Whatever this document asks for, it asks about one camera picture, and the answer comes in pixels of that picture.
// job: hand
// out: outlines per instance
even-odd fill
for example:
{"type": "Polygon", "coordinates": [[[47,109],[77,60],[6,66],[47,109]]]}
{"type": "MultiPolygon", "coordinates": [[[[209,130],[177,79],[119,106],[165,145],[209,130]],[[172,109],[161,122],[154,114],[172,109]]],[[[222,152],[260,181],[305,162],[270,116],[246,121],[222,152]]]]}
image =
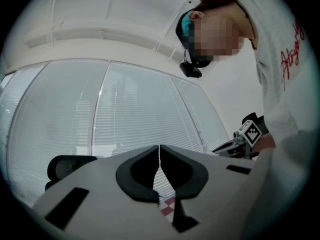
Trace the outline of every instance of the hand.
{"type": "Polygon", "coordinates": [[[256,142],[256,144],[252,147],[251,154],[259,153],[261,150],[267,148],[274,148],[276,146],[274,138],[270,133],[262,135],[260,139],[256,142]]]}

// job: white t-shirt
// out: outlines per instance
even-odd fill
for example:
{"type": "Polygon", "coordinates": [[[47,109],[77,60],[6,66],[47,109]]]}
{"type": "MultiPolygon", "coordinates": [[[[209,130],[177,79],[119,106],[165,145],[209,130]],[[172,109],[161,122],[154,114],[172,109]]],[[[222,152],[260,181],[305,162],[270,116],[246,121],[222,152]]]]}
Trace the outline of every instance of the white t-shirt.
{"type": "Polygon", "coordinates": [[[275,144],[319,127],[319,65],[306,32],[283,0],[238,0],[258,32],[254,51],[264,121],[275,144]]]}

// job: person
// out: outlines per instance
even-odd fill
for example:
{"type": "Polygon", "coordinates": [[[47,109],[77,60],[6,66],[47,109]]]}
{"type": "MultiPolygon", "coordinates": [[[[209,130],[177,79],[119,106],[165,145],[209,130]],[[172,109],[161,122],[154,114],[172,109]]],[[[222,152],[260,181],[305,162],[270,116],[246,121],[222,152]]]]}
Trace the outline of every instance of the person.
{"type": "Polygon", "coordinates": [[[200,61],[236,55],[244,39],[251,41],[269,131],[252,153],[319,126],[317,59],[283,0],[202,0],[181,16],[176,34],[200,61]]]}

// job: headband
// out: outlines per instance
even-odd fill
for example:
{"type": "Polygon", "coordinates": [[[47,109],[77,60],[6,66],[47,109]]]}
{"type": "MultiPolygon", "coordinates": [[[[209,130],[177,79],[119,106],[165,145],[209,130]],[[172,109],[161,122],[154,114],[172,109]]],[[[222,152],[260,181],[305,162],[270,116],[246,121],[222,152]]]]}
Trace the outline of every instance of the headband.
{"type": "Polygon", "coordinates": [[[190,13],[192,13],[192,11],[189,11],[181,21],[182,35],[184,37],[189,36],[189,25],[192,23],[192,21],[189,19],[190,13]]]}

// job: window blind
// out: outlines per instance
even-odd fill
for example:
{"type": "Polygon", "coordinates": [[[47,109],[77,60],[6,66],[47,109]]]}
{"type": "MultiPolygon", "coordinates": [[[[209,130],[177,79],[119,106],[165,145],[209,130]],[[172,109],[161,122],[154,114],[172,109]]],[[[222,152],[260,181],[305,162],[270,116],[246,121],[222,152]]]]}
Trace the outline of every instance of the window blind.
{"type": "Polygon", "coordinates": [[[5,88],[0,96],[0,165],[6,181],[8,180],[7,142],[12,119],[21,97],[45,64],[19,69],[16,73],[6,76],[1,83],[5,88]]]}
{"type": "MultiPolygon", "coordinates": [[[[170,76],[112,62],[94,121],[94,156],[109,157],[148,145],[202,151],[197,130],[170,76]]],[[[153,189],[160,202],[175,194],[161,167],[153,189]]]]}
{"type": "Polygon", "coordinates": [[[32,206],[45,192],[54,157],[89,154],[107,67],[107,61],[52,61],[23,96],[9,135],[8,179],[26,204],[32,206]]]}
{"type": "Polygon", "coordinates": [[[172,76],[172,80],[184,100],[203,145],[212,151],[228,142],[227,132],[201,87],[175,76],[172,76]]]}

